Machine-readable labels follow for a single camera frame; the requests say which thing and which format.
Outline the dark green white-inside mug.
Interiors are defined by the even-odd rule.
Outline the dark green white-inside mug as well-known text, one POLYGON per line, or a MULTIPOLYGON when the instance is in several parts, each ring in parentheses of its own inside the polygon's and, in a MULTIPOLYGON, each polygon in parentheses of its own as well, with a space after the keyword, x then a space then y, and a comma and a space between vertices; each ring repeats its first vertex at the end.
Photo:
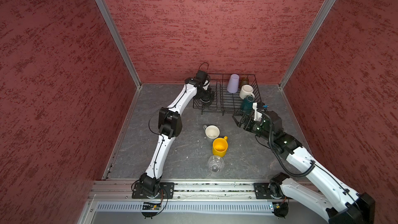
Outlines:
POLYGON ((252 110, 253 110, 253 103, 254 103, 254 97, 252 95, 248 95, 244 98, 240 109, 244 114, 251 114, 252 110))

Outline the black mug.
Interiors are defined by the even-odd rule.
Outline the black mug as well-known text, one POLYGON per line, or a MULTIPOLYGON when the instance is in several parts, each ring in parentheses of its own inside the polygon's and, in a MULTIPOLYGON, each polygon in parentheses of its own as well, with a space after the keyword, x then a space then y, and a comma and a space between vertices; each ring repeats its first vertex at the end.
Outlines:
POLYGON ((213 91, 206 91, 201 95, 200 101, 202 105, 210 106, 212 105, 214 98, 215 98, 215 93, 213 91))

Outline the white mug red inside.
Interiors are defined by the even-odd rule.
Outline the white mug red inside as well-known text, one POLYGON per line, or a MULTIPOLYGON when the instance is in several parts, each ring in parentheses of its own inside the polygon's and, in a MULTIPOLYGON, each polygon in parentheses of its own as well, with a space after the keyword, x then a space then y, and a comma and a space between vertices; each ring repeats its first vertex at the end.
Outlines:
POLYGON ((243 85, 239 92, 239 97, 244 100, 247 96, 255 98, 254 89, 251 85, 243 85))

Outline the lilac plastic cup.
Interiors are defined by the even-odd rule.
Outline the lilac plastic cup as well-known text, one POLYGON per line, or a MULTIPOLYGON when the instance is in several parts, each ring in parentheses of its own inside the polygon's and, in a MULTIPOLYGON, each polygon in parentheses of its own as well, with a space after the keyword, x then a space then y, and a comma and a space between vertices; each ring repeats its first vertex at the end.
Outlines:
POLYGON ((227 92, 229 93, 236 93, 238 91, 239 87, 239 75, 237 74, 232 74, 230 76, 228 85, 227 85, 227 92))

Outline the brown gold textured cup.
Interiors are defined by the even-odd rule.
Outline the brown gold textured cup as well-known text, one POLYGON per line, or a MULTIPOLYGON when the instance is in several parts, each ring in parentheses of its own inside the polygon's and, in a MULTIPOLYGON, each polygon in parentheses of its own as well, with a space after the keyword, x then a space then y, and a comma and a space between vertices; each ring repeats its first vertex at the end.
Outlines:
POLYGON ((243 77, 243 78, 240 80, 239 88, 241 88, 241 87, 244 86, 244 85, 248 85, 248 84, 249 84, 249 79, 248 79, 248 77, 243 77))

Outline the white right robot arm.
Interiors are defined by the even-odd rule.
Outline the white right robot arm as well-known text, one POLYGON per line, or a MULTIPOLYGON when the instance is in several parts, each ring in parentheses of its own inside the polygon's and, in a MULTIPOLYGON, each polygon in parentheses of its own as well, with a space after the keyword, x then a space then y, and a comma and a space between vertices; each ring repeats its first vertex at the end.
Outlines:
POLYGON ((260 107, 250 114, 235 114, 233 119, 239 128, 267 140, 267 147, 284 170, 270 179, 268 196, 293 199, 330 224, 375 222, 375 200, 329 172, 294 136, 284 132, 275 112, 260 107))

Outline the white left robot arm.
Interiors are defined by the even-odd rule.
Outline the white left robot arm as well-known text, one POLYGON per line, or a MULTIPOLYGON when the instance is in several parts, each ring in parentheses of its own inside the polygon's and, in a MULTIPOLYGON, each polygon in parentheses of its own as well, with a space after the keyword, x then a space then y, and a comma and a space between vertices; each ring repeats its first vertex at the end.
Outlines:
POLYGON ((168 106, 159 109, 158 143, 145 173, 140 176, 139 185, 143 194, 155 198, 161 190, 163 167, 171 145, 182 131, 181 115, 192 99, 212 102, 214 93, 209 87, 210 76, 204 72, 197 72, 195 77, 184 81, 184 87, 177 98, 168 106))

